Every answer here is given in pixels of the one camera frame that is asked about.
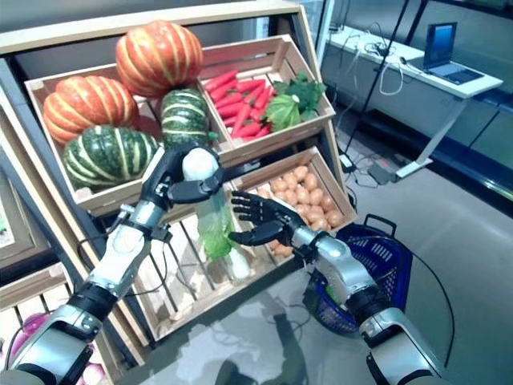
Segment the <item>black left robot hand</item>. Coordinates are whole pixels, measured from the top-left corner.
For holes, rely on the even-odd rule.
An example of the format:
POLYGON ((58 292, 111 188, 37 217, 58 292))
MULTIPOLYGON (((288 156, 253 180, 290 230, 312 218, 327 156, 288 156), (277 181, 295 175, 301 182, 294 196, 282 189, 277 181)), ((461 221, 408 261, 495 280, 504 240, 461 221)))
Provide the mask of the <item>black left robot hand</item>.
POLYGON ((194 141, 174 148, 159 147, 143 176, 139 199, 149 201, 164 211, 174 205, 207 201, 224 183, 225 170, 219 166, 218 160, 218 154, 211 148, 194 141), (205 150, 212 156, 218 169, 212 176, 186 181, 182 162, 195 149, 205 150))

